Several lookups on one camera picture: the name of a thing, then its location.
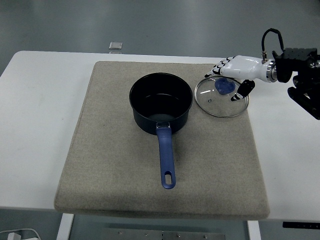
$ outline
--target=glass lid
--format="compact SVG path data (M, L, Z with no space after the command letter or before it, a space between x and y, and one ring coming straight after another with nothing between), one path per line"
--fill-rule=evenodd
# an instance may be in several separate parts
M240 84L237 80L224 76L207 77L195 87L195 101L200 108L215 117L231 118L238 116L247 109L249 104L249 96L231 101Z

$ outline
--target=black cable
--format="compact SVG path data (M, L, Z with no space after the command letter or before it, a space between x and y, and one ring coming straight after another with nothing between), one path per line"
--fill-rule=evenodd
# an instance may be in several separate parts
M265 51L265 38L266 38L266 35L267 35L269 32L273 32L273 33L275 33L275 34L278 34L279 43L280 43L280 48L281 48L282 52L284 52L284 51L285 51L285 49L284 49L284 41L283 41L283 39L282 39L281 33L280 33L279 30L274 29L274 28L269 28L269 29L268 29L267 31L265 31L265 33L263 34L262 41L261 41L262 51Z

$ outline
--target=saucepan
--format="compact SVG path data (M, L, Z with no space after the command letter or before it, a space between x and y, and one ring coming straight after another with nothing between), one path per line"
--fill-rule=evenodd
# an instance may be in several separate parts
M136 124L145 132L157 135L161 184L165 189L172 189L176 185L172 134L187 122L192 90L180 77L157 72L136 81L129 99Z

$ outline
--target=small metal object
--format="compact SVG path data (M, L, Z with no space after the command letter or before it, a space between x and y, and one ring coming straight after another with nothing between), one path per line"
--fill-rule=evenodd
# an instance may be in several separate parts
M121 50L121 48L122 48L122 42L121 41L112 41L112 42L110 42L109 49Z
M262 51L262 64L265 64L267 61L268 61L268 59L267 59L267 52L266 51Z

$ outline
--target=saucepan handle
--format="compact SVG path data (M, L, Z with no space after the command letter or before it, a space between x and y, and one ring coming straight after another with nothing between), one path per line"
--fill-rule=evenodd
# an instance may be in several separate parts
M172 131L170 127L158 127L156 135L159 141L161 183L165 189L176 185Z

